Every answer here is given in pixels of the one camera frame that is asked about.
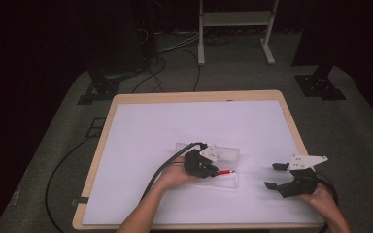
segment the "red tip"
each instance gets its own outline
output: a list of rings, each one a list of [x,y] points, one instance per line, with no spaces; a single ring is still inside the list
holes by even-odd
[[[231,173],[234,173],[234,171],[232,171],[232,170],[218,171],[218,175],[225,175],[225,174],[231,174]]]

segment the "shelf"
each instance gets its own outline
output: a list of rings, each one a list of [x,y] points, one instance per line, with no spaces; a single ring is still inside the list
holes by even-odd
[[[270,11],[204,13],[204,26],[268,25]]]

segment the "wooden table frame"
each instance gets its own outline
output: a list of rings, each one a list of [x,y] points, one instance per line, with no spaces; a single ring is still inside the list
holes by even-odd
[[[154,93],[154,94],[121,94],[117,95],[111,105],[105,126],[99,140],[92,164],[86,178],[82,197],[90,196],[95,180],[96,172],[107,141],[109,130],[119,104],[147,104],[147,103],[185,103],[185,102],[219,102],[219,101],[254,101],[254,100],[278,100],[283,110],[288,128],[300,154],[308,154],[295,122],[290,114],[283,94],[278,90],[248,90],[248,91],[215,91],[215,92],[182,92],[182,93]],[[82,225],[86,203],[79,203],[74,219],[75,229],[117,229],[118,225]],[[320,227],[319,224],[223,224],[219,225],[153,225],[152,229],[277,229],[277,228],[306,228]]]

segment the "table leg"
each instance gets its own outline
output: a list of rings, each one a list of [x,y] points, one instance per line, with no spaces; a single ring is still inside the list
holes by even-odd
[[[265,38],[262,38],[260,40],[261,41],[261,45],[262,45],[262,49],[264,50],[266,59],[268,60],[268,64],[270,64],[270,65],[274,65],[275,64],[275,59],[272,56],[271,49],[269,49],[268,42],[269,42],[269,38],[271,36],[272,26],[274,25],[275,14],[277,12],[278,3],[279,3],[279,0],[275,0],[274,1],[274,4],[272,6],[272,10],[271,10],[271,14],[269,16],[268,26],[266,28]]]
[[[205,65],[204,54],[204,0],[199,0],[198,65]]]

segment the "gray carpet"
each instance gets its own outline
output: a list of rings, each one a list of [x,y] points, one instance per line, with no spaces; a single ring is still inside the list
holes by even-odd
[[[270,47],[277,62],[275,66],[266,63],[260,37],[258,34],[237,35],[232,43],[207,46],[206,64],[200,68],[196,91],[282,91],[307,151],[328,157],[329,161],[316,169],[334,182],[340,208],[353,232],[373,232],[373,110],[352,78],[338,68],[334,68],[329,77],[347,100],[323,101],[317,97],[304,97],[294,75],[311,74],[316,67],[290,66],[300,34],[273,34]],[[157,39],[160,47],[165,48],[185,38],[161,35]],[[196,46],[183,49],[196,54]],[[198,76],[195,58],[185,51],[174,51],[161,57],[166,60],[166,67],[157,76],[163,91],[193,91]],[[161,65],[152,65],[152,70],[158,70]],[[144,72],[123,81],[119,93],[130,93],[148,75]],[[62,158],[85,139],[93,119],[106,117],[111,104],[111,101],[96,101],[91,105],[77,105],[89,84],[88,74],[83,73],[65,96],[18,186],[17,201],[8,205],[0,219],[0,232],[57,232],[44,202],[51,173]],[[144,82],[136,90],[153,91],[160,91],[154,79]],[[48,203],[54,221],[64,232],[77,232],[71,225],[76,210],[73,201],[81,195],[96,146],[97,139],[83,143],[70,153],[53,176]],[[318,232],[318,229],[270,232]]]

